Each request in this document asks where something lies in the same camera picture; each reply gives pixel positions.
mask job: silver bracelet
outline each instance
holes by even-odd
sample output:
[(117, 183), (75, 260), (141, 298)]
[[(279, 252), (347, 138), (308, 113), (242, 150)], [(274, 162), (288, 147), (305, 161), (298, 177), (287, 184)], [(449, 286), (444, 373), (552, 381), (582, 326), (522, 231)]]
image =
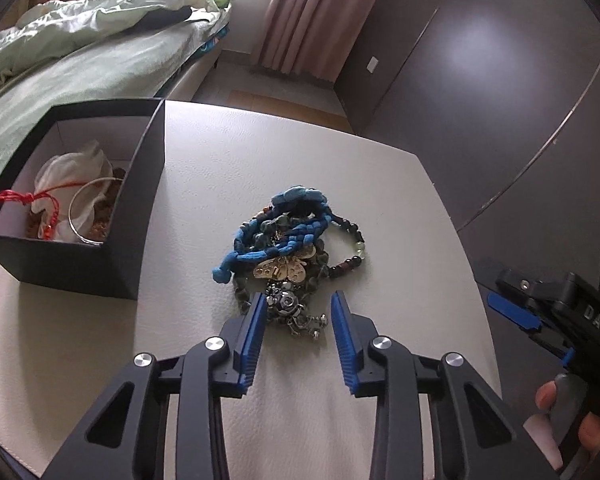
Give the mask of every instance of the silver bracelet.
[(80, 239), (81, 242), (88, 244), (88, 245), (96, 245), (96, 246), (100, 246), (104, 243), (104, 242), (98, 242), (96, 240), (91, 240), (89, 238), (85, 238), (78, 232), (78, 229), (75, 228), (74, 221), (71, 220), (71, 211), (74, 207), (75, 197), (80, 195), (80, 193), (83, 192), (85, 189), (87, 189), (89, 186), (93, 186), (93, 184), (97, 184), (99, 182), (113, 182), (113, 181), (122, 182), (123, 180), (124, 180), (123, 178), (118, 178), (116, 176), (103, 176), (100, 178), (96, 178), (96, 179), (92, 180), (91, 182), (87, 182), (84, 186), (82, 186), (78, 191), (75, 192), (74, 197), (71, 199), (71, 202), (69, 202), (69, 211), (67, 212), (67, 220), (69, 221), (69, 227), (71, 228), (71, 231), (74, 232), (74, 234)]

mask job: table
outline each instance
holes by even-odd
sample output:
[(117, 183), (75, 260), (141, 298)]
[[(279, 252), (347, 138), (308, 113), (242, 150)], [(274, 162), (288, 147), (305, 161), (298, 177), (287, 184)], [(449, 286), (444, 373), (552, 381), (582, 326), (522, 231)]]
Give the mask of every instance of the table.
[[(341, 288), (352, 311), (371, 317), (380, 333), (426, 356), (459, 351), (499, 392), (470, 266), (416, 156), (312, 124), (167, 102), (166, 166), (138, 302), (21, 284), (0, 266), (0, 443), (41, 474), (133, 355), (179, 355), (217, 334), (237, 306), (231, 286), (211, 279), (212, 267), (244, 219), (297, 184), (323, 191), (366, 239), (363, 266), (321, 286), (314, 313), (328, 312), (330, 294)], [(324, 239), (333, 261), (351, 256), (352, 241), (339, 230)], [(247, 396), (223, 401), (232, 478), (366, 478), (375, 401), (349, 395), (330, 329), (316, 343), (276, 328), (266, 332)], [(173, 430), (166, 478), (173, 477)]]

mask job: blue cord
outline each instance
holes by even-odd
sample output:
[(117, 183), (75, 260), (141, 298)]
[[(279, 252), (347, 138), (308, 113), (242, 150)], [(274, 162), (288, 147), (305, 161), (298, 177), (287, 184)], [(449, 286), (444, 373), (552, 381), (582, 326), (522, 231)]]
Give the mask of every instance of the blue cord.
[[(300, 224), (286, 231), (273, 247), (249, 252), (248, 246), (260, 233), (265, 221), (272, 221), (284, 213), (295, 209), (301, 202), (313, 202), (317, 210), (311, 219), (306, 218)], [(234, 250), (222, 259), (213, 269), (212, 276), (217, 283), (229, 283), (232, 273), (240, 264), (259, 264), (278, 256), (290, 256), (302, 247), (308, 246), (319, 238), (333, 220), (326, 197), (317, 189), (294, 186), (271, 199), (272, 207), (256, 215), (256, 218), (243, 223), (234, 237)]]

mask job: red string bracelet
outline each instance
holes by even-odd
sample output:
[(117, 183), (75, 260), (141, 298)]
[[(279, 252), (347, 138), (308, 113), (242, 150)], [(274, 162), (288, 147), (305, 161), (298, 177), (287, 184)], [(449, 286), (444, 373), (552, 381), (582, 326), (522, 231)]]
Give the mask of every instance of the red string bracelet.
[(29, 205), (33, 201), (38, 200), (39, 198), (48, 198), (49, 200), (51, 200), (51, 203), (54, 206), (54, 211), (51, 214), (51, 218), (49, 219), (49, 224), (42, 230), (42, 239), (51, 240), (51, 237), (56, 228), (56, 224), (58, 223), (58, 215), (60, 214), (60, 203), (58, 202), (58, 199), (55, 196), (50, 194), (50, 192), (65, 187), (81, 187), (85, 184), (85, 182), (69, 182), (67, 184), (60, 184), (59, 186), (53, 186), (47, 189), (43, 189), (42, 191), (36, 194), (18, 193), (11, 189), (5, 189), (4, 191), (0, 192), (0, 202), (20, 202), (22, 205)]

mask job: light switch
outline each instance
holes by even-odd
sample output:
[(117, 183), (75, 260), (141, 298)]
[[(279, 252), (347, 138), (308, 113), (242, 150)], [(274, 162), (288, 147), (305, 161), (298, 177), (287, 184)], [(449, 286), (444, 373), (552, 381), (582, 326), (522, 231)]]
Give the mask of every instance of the light switch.
[(366, 66), (366, 69), (373, 73), (376, 69), (376, 66), (378, 66), (378, 60), (374, 56), (371, 56), (371, 60), (369, 60), (369, 64)]

